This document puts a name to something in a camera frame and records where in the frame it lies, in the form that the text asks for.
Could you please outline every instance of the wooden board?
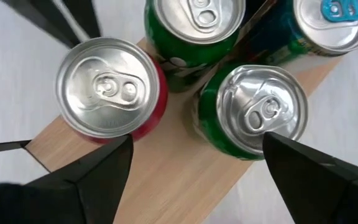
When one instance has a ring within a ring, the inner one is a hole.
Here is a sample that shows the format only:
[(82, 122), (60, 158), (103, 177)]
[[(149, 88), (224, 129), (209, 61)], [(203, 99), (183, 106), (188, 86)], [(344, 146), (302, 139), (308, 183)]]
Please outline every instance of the wooden board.
[[(307, 95), (339, 60), (296, 75)], [(214, 150), (191, 130), (187, 111), (194, 91), (170, 94), (161, 123), (135, 143), (115, 223), (201, 223), (252, 164)], [(27, 149), (54, 171), (98, 147), (80, 138), (59, 116)]]

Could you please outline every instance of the soda can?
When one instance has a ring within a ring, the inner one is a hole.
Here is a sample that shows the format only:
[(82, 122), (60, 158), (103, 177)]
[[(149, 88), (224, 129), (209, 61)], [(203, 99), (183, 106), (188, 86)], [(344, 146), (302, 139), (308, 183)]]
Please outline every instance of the soda can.
[(170, 91), (191, 88), (234, 47), (246, 0), (147, 0), (145, 29)]
[(311, 66), (326, 63), (358, 49), (358, 0), (279, 1), (239, 45), (242, 62), (284, 66), (303, 57)]
[(223, 153), (264, 158), (264, 132), (297, 140), (308, 120), (308, 102), (290, 73), (266, 65), (229, 64), (193, 98), (195, 131)]
[(168, 88), (162, 69), (138, 46), (113, 38), (77, 45), (55, 82), (62, 117), (97, 143), (131, 134), (138, 140), (160, 121)]

